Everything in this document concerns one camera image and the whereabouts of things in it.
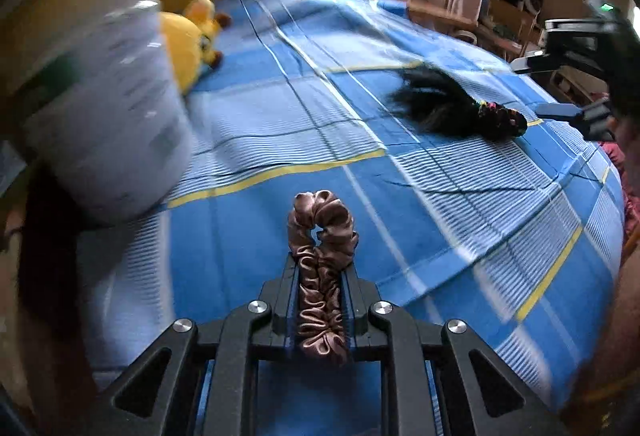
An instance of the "black hair extension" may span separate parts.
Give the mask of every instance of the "black hair extension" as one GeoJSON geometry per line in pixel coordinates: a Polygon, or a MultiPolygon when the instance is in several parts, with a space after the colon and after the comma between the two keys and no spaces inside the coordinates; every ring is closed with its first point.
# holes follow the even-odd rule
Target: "black hair extension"
{"type": "Polygon", "coordinates": [[[404,84],[392,93],[395,114],[420,131],[448,137],[480,135],[497,142],[524,135],[527,120],[516,109],[478,102],[445,71],[428,65],[402,71],[404,84]]]}

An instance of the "plush toy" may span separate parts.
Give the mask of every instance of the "plush toy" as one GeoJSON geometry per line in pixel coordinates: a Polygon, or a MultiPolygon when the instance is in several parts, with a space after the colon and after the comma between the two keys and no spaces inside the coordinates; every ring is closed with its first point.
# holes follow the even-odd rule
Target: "plush toy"
{"type": "Polygon", "coordinates": [[[196,82],[201,63],[215,68],[222,61],[222,52],[213,48],[213,41],[222,28],[230,25],[231,17],[214,12],[209,0],[193,0],[182,16],[160,12],[160,27],[182,95],[196,82]]]}

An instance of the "white stripe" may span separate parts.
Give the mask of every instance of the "white stripe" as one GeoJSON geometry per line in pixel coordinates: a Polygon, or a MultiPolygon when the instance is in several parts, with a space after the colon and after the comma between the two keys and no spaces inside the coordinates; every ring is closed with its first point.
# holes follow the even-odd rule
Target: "white stripe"
{"type": "MultiPolygon", "coordinates": [[[[530,160],[530,161],[532,162],[532,164],[530,164],[530,165],[527,167],[527,169],[533,169],[533,168],[535,168],[535,169],[537,169],[537,170],[538,170],[538,172],[539,172],[539,173],[541,173],[542,175],[544,175],[544,178],[545,178],[545,179],[549,179],[549,177],[548,177],[548,175],[546,174],[546,172],[542,171],[542,169],[540,168],[540,166],[539,166],[538,164],[533,163],[533,160],[531,160],[531,157],[530,157],[529,155],[527,155],[527,153],[525,153],[525,152],[524,152],[524,149],[522,149],[519,145],[517,145],[517,143],[516,143],[516,142],[511,142],[511,143],[509,144],[509,146],[511,147],[511,145],[514,145],[515,147],[517,147],[517,149],[518,149],[519,151],[521,151],[521,152],[522,152],[522,154],[523,154],[523,155],[524,155],[528,160],[530,160]]],[[[502,146],[502,145],[500,146],[500,151],[504,151],[504,146],[502,146]]],[[[520,175],[521,175],[525,180],[527,180],[527,181],[528,181],[528,182],[529,182],[533,187],[535,187],[536,189],[538,189],[538,190],[540,190],[540,191],[544,192],[544,191],[542,190],[542,187],[540,187],[539,185],[535,184],[535,182],[533,182],[533,180],[531,179],[531,177],[530,177],[531,172],[526,173],[526,172],[522,171],[522,170],[521,170],[517,165],[515,165],[515,164],[513,163],[513,160],[511,159],[511,156],[505,156],[504,158],[506,158],[506,159],[507,159],[508,164],[509,164],[511,167],[513,167],[513,169],[515,169],[517,172],[519,172],[519,173],[520,173],[520,175]]]]}
{"type": "Polygon", "coordinates": [[[553,196],[553,198],[556,198],[557,196],[561,195],[562,199],[564,201],[561,200],[550,200],[551,203],[551,207],[553,208],[554,212],[558,215],[558,218],[561,220],[562,222],[562,226],[570,233],[574,232],[575,229],[578,228],[578,226],[582,225],[582,220],[580,219],[580,216],[578,216],[578,213],[575,211],[574,206],[572,205],[571,201],[569,200],[569,197],[566,195],[566,193],[564,192],[564,189],[558,185],[558,187],[560,188],[558,194],[556,194],[555,196],[553,196]],[[565,220],[565,217],[562,214],[562,211],[558,208],[559,205],[562,205],[564,207],[567,207],[569,209],[569,212],[571,213],[570,216],[565,220]]]}
{"type": "Polygon", "coordinates": [[[598,176],[595,174],[595,171],[593,171],[593,169],[591,168],[591,166],[589,165],[589,160],[587,160],[586,158],[584,158],[583,154],[580,153],[580,155],[578,155],[578,158],[581,158],[584,160],[585,164],[587,165],[588,168],[591,169],[591,171],[593,172],[593,175],[597,178],[597,179],[593,179],[593,178],[587,178],[587,177],[583,177],[583,179],[585,179],[586,181],[589,182],[589,184],[591,185],[591,187],[593,187],[594,189],[602,189],[602,184],[603,182],[601,181],[600,178],[598,178],[598,176]]]}
{"type": "Polygon", "coordinates": [[[554,311],[553,307],[551,306],[548,299],[544,295],[540,298],[538,302],[546,312],[546,315],[549,317],[549,320],[551,321],[551,324],[555,328],[556,333],[558,333],[558,335],[562,339],[562,342],[564,342],[564,345],[569,351],[571,358],[574,360],[574,364],[578,366],[580,364],[580,350],[578,349],[578,346],[575,344],[573,337],[570,335],[569,331],[567,331],[567,329],[564,327],[564,324],[562,324],[562,321],[560,320],[558,315],[556,315],[556,312],[554,311]]]}
{"type": "Polygon", "coordinates": [[[427,315],[429,316],[429,320],[431,322],[440,325],[444,324],[444,319],[442,318],[442,315],[440,315],[440,312],[438,311],[436,304],[433,302],[433,297],[431,297],[431,295],[425,296],[424,308],[427,310],[427,315]]]}
{"type": "Polygon", "coordinates": [[[353,109],[351,105],[344,99],[344,97],[340,94],[338,89],[332,84],[332,82],[329,80],[326,74],[322,70],[320,70],[318,65],[316,65],[316,63],[314,63],[313,60],[292,39],[287,37],[285,33],[280,29],[280,27],[278,26],[278,23],[269,12],[269,9],[265,7],[260,0],[254,0],[254,1],[258,3],[258,5],[260,5],[260,8],[267,15],[267,17],[271,21],[271,25],[273,25],[273,28],[276,30],[280,38],[284,42],[289,44],[289,46],[292,47],[300,55],[300,57],[302,57],[305,60],[305,62],[311,67],[311,69],[316,73],[316,75],[324,83],[327,89],[331,92],[334,98],[344,107],[344,109],[346,109],[349,112],[349,114],[354,120],[360,123],[363,129],[378,144],[378,147],[386,151],[386,145],[378,138],[378,136],[372,131],[372,129],[367,125],[367,123],[362,120],[362,118],[356,113],[355,109],[353,109]]]}
{"type": "Polygon", "coordinates": [[[453,231],[449,227],[448,223],[444,220],[442,215],[438,212],[436,207],[431,203],[431,201],[427,198],[425,193],[420,190],[420,186],[416,183],[416,181],[409,175],[408,172],[405,171],[404,167],[398,162],[398,159],[395,156],[388,155],[391,161],[398,169],[398,172],[404,177],[407,183],[414,190],[415,195],[418,197],[422,206],[427,209],[429,216],[433,219],[433,222],[437,225],[440,232],[447,240],[448,244],[450,244],[451,248],[455,251],[455,253],[466,263],[470,263],[475,259],[474,255],[469,252],[459,241],[459,239],[454,235],[453,231]]]}
{"type": "MultiPolygon", "coordinates": [[[[246,12],[246,16],[249,18],[249,21],[251,23],[253,23],[253,20],[251,19],[251,16],[249,15],[249,10],[247,10],[247,8],[246,8],[246,6],[244,4],[244,1],[240,0],[240,3],[242,3],[242,8],[244,9],[244,12],[246,12]]],[[[269,46],[267,46],[267,44],[264,41],[260,40],[260,42],[262,43],[263,47],[265,47],[267,49],[267,51],[271,54],[271,57],[273,57],[273,60],[276,61],[276,64],[278,65],[278,68],[282,72],[282,74],[285,77],[287,77],[286,71],[284,71],[284,68],[280,64],[280,61],[278,60],[278,57],[276,57],[276,55],[273,53],[273,50],[271,48],[269,48],[269,46]]]]}
{"type": "MultiPolygon", "coordinates": [[[[558,121],[546,121],[546,124],[549,128],[564,142],[567,147],[572,150],[574,155],[579,155],[580,153],[587,153],[588,148],[596,150],[593,142],[587,142],[584,140],[584,137],[577,129],[571,127],[568,123],[558,122],[558,121]]],[[[593,154],[592,151],[589,151],[589,157],[593,154]]]]}
{"type": "MultiPolygon", "coordinates": [[[[308,38],[310,41],[313,41],[313,39],[311,39],[304,30],[302,30],[302,28],[300,28],[300,25],[298,24],[298,22],[296,21],[296,19],[291,15],[291,13],[289,12],[289,9],[287,8],[287,6],[280,1],[280,4],[282,5],[282,8],[285,9],[285,12],[289,15],[289,17],[291,18],[291,21],[296,25],[296,27],[299,29],[300,32],[302,32],[306,38],[308,38]]],[[[402,129],[404,129],[404,131],[412,138],[412,140],[416,143],[420,143],[420,139],[418,137],[415,136],[415,134],[408,129],[406,126],[404,126],[404,124],[402,124],[402,122],[400,121],[400,119],[398,119],[393,113],[391,113],[391,111],[389,111],[389,109],[382,103],[380,102],[380,100],[373,95],[372,92],[370,92],[370,90],[364,86],[364,84],[362,84],[362,82],[360,82],[356,76],[354,76],[353,73],[351,73],[351,71],[345,66],[343,65],[337,58],[334,57],[334,55],[332,55],[325,47],[323,47],[321,44],[316,43],[316,46],[322,50],[325,54],[327,54],[329,57],[331,57],[336,64],[338,64],[338,66],[340,66],[344,72],[346,74],[349,75],[349,77],[351,77],[358,86],[360,86],[363,90],[365,90],[367,92],[367,94],[373,99],[375,100],[375,102],[378,104],[378,106],[380,106],[382,109],[384,109],[391,118],[393,118],[393,120],[396,121],[396,123],[399,124],[400,127],[402,127],[402,129]]]]}
{"type": "Polygon", "coordinates": [[[374,20],[372,20],[371,17],[368,14],[365,14],[364,12],[362,12],[360,7],[358,5],[356,5],[356,4],[354,4],[352,0],[344,0],[343,4],[347,5],[349,8],[354,10],[354,12],[359,14],[360,17],[363,20],[365,20],[367,23],[369,23],[371,28],[373,28],[377,33],[380,34],[380,37],[382,39],[384,39],[386,42],[388,42],[390,44],[393,44],[393,42],[391,41],[391,39],[389,39],[389,36],[385,33],[385,31],[382,29],[382,27],[380,27],[380,25],[378,25],[378,23],[376,23],[374,20]]]}
{"type": "Polygon", "coordinates": [[[493,307],[495,314],[500,318],[500,321],[504,324],[511,320],[515,310],[509,307],[500,292],[498,292],[492,284],[489,276],[486,275],[486,272],[480,267],[480,265],[474,265],[472,270],[476,283],[478,283],[478,286],[480,287],[480,291],[487,302],[493,307]]]}
{"type": "Polygon", "coordinates": [[[367,210],[367,213],[369,213],[369,217],[371,218],[371,221],[373,221],[373,224],[378,229],[378,232],[380,233],[380,237],[385,242],[386,247],[389,249],[389,252],[391,252],[391,255],[394,256],[396,263],[398,263],[398,266],[402,270],[402,274],[405,276],[411,288],[413,288],[414,291],[419,295],[426,293],[427,285],[425,285],[425,283],[423,283],[422,280],[417,275],[415,275],[414,271],[406,262],[406,259],[404,259],[404,256],[402,255],[400,248],[398,247],[394,239],[391,237],[389,230],[386,228],[386,225],[383,223],[382,219],[378,215],[373,204],[371,203],[366,193],[364,192],[364,190],[356,180],[356,177],[354,176],[353,172],[351,172],[351,169],[349,169],[349,167],[346,165],[342,166],[342,169],[346,173],[347,178],[349,179],[349,181],[351,182],[351,185],[353,186],[353,190],[356,191],[358,198],[360,198],[360,201],[362,201],[364,208],[367,210]]]}
{"type": "Polygon", "coordinates": [[[158,221],[158,296],[161,324],[169,326],[175,320],[174,286],[171,279],[171,213],[165,210],[160,213],[158,221]]]}
{"type": "MultiPolygon", "coordinates": [[[[308,55],[306,55],[304,52],[302,52],[300,50],[300,47],[295,44],[293,41],[291,41],[284,33],[283,31],[278,27],[275,19],[273,19],[273,16],[271,15],[271,13],[269,12],[269,9],[267,9],[260,0],[254,0],[256,1],[260,7],[262,8],[262,10],[268,15],[268,17],[271,20],[272,25],[274,26],[274,29],[276,29],[277,33],[280,35],[280,37],[282,38],[283,41],[285,41],[287,44],[289,44],[296,52],[298,52],[299,55],[301,55],[303,57],[303,59],[306,61],[306,63],[308,63],[308,65],[312,68],[312,70],[314,70],[314,72],[318,75],[318,77],[320,77],[320,79],[322,81],[324,81],[325,85],[329,88],[329,90],[331,91],[331,93],[336,97],[336,99],[338,100],[338,102],[340,102],[343,106],[345,106],[345,108],[347,109],[347,111],[357,120],[360,121],[362,123],[362,126],[367,130],[367,132],[369,132],[369,134],[372,136],[372,138],[374,138],[377,142],[380,143],[380,146],[386,150],[386,146],[382,143],[382,141],[376,136],[376,134],[371,131],[370,127],[367,126],[366,123],[364,123],[364,121],[362,121],[362,119],[358,116],[358,114],[354,111],[353,108],[351,108],[351,106],[347,103],[347,101],[344,100],[344,98],[342,97],[342,95],[340,95],[340,92],[338,92],[338,90],[331,84],[331,81],[327,78],[327,76],[322,72],[322,70],[320,70],[318,68],[318,66],[316,66],[316,64],[308,57],[308,55]]],[[[395,157],[388,155],[388,157],[391,159],[391,161],[394,163],[394,165],[396,166],[396,169],[398,169],[398,171],[400,172],[400,174],[402,174],[402,176],[405,178],[405,180],[407,181],[408,184],[411,185],[412,189],[414,190],[416,196],[418,197],[418,200],[420,201],[420,203],[422,203],[422,205],[425,207],[425,209],[427,209],[427,212],[430,214],[431,218],[433,219],[434,223],[436,223],[436,225],[438,226],[440,232],[442,233],[442,235],[444,236],[444,238],[447,240],[447,242],[452,246],[453,250],[456,252],[456,254],[458,254],[459,257],[461,257],[463,259],[463,261],[469,263],[474,259],[474,256],[472,256],[472,254],[460,244],[460,241],[458,241],[458,239],[453,235],[451,229],[449,228],[449,226],[447,225],[447,223],[444,221],[444,219],[442,218],[442,216],[440,215],[439,212],[437,212],[436,208],[433,206],[433,204],[430,203],[430,201],[428,200],[428,198],[425,196],[425,194],[423,192],[420,191],[420,189],[418,188],[418,186],[415,184],[414,180],[409,176],[409,174],[402,168],[402,166],[399,164],[399,162],[396,160],[395,157]]]]}
{"type": "Polygon", "coordinates": [[[533,208],[542,205],[542,200],[548,201],[545,192],[533,191],[548,188],[551,180],[513,142],[507,145],[491,145],[481,139],[453,142],[404,153],[398,156],[398,163],[402,166],[400,170],[404,168],[408,177],[413,179],[422,196],[425,195],[424,191],[433,187],[447,190],[531,187],[528,192],[511,192],[507,207],[500,206],[500,193],[494,193],[489,200],[463,194],[455,197],[436,195],[429,200],[434,210],[442,214],[441,221],[449,225],[449,239],[465,240],[466,251],[474,255],[468,261],[484,254],[497,241],[502,241],[507,233],[511,233],[520,221],[531,214],[533,208]],[[451,174],[456,175],[456,181],[453,181],[451,174]],[[482,174],[481,180],[478,180],[479,174],[482,174]],[[483,230],[486,235],[478,236],[476,233],[476,230],[479,231],[479,221],[486,225],[483,230]]]}
{"type": "Polygon", "coordinates": [[[543,353],[533,342],[524,326],[517,326],[511,335],[498,345],[495,352],[538,394],[546,405],[550,404],[551,371],[543,353]]]}
{"type": "MultiPolygon", "coordinates": [[[[242,0],[241,4],[248,19],[253,23],[252,17],[242,0]]],[[[291,82],[275,52],[268,45],[263,44],[263,46],[270,53],[282,75],[291,82]]],[[[323,88],[319,85],[326,85],[318,76],[296,78],[295,80],[313,81],[321,91],[323,88]]],[[[242,88],[250,87],[252,87],[250,84],[244,84],[235,86],[235,89],[241,90],[242,88]]],[[[216,98],[219,99],[220,95],[225,94],[228,96],[228,89],[218,92],[216,98]]],[[[334,100],[331,96],[325,96],[325,98],[331,100],[332,110],[334,111],[329,114],[329,117],[339,114],[340,118],[347,119],[350,112],[351,117],[354,116],[354,111],[352,109],[348,110],[344,102],[340,102],[340,99],[334,100]]],[[[217,126],[219,135],[224,136],[228,129],[235,132],[232,126],[225,127],[226,119],[224,117],[221,120],[222,122],[217,126]]],[[[279,135],[277,139],[268,137],[229,139],[224,145],[216,146],[213,152],[200,153],[193,157],[184,177],[171,191],[169,198],[174,199],[206,188],[231,185],[255,174],[260,174],[266,169],[291,164],[317,163],[328,159],[347,159],[375,151],[380,149],[381,146],[384,148],[378,137],[373,135],[368,127],[361,127],[364,124],[359,117],[356,116],[354,122],[356,124],[342,126],[342,129],[346,128],[346,130],[341,132],[341,141],[335,143],[335,145],[326,145],[311,139],[315,135],[313,131],[302,131],[297,134],[292,132],[288,136],[279,135]]],[[[271,129],[268,128],[262,132],[268,131],[271,131],[271,129]]]]}
{"type": "Polygon", "coordinates": [[[609,269],[612,278],[618,276],[620,271],[620,257],[622,253],[622,230],[624,225],[622,222],[618,223],[620,227],[620,237],[616,239],[605,239],[607,235],[606,227],[608,225],[603,224],[603,219],[606,218],[611,221],[613,214],[617,212],[618,208],[613,200],[609,196],[606,187],[600,189],[600,194],[596,200],[596,203],[591,210],[589,219],[584,228],[584,234],[593,246],[597,254],[602,258],[605,266],[609,269]]]}
{"type": "Polygon", "coordinates": [[[474,275],[487,301],[501,318],[525,302],[579,225],[566,196],[558,192],[550,206],[546,205],[511,236],[508,243],[478,263],[474,275]],[[555,223],[564,228],[549,227],[555,223]]]}
{"type": "Polygon", "coordinates": [[[111,270],[111,274],[109,275],[109,285],[107,286],[107,290],[104,293],[104,299],[103,299],[103,303],[102,303],[102,319],[100,320],[102,322],[102,326],[105,326],[107,324],[107,321],[109,320],[109,310],[111,308],[111,297],[113,296],[113,287],[116,284],[116,274],[118,273],[118,266],[114,267],[113,270],[111,270]]]}
{"type": "Polygon", "coordinates": [[[602,181],[602,178],[609,169],[609,159],[597,149],[593,152],[593,155],[587,160],[587,166],[593,171],[595,177],[602,181]]]}

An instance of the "desk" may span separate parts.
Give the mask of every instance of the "desk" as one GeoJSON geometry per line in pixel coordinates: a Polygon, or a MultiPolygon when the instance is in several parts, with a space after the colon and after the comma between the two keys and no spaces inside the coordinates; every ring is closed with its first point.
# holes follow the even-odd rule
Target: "desk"
{"type": "Polygon", "coordinates": [[[421,22],[434,21],[468,32],[475,31],[478,26],[478,22],[474,20],[464,18],[429,2],[418,0],[411,0],[409,2],[407,0],[398,1],[406,3],[409,19],[418,25],[421,25],[421,22]]]}
{"type": "Polygon", "coordinates": [[[500,50],[502,50],[507,56],[513,55],[514,57],[519,57],[521,55],[521,44],[515,41],[510,41],[509,39],[501,38],[493,30],[487,28],[484,25],[478,25],[474,33],[479,37],[490,41],[494,46],[497,46],[500,50]]]}
{"type": "Polygon", "coordinates": [[[427,2],[410,1],[407,3],[409,19],[420,24],[423,20],[433,20],[445,25],[454,26],[460,30],[474,32],[478,28],[478,22],[464,18],[427,2]]]}

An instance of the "blue plaid bedsheet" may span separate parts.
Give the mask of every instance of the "blue plaid bedsheet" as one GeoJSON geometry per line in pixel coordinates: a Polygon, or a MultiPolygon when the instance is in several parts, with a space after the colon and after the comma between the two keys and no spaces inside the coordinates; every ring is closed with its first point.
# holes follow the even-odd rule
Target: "blue plaid bedsheet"
{"type": "MultiPolygon", "coordinates": [[[[593,352],[620,264],[620,178],[594,143],[532,109],[552,98],[492,54],[372,0],[224,0],[222,65],[186,99],[193,159],[162,206],[78,242],[82,324],[101,386],[175,318],[203,323],[282,271],[300,191],[330,189],[355,264],[416,318],[462,318],[551,407],[593,352]],[[423,60],[519,109],[505,143],[422,135],[392,117],[423,60]]],[[[375,434],[376,364],[261,364],[260,435],[375,434]],[[310,408],[320,403],[320,410],[310,408]]]]}

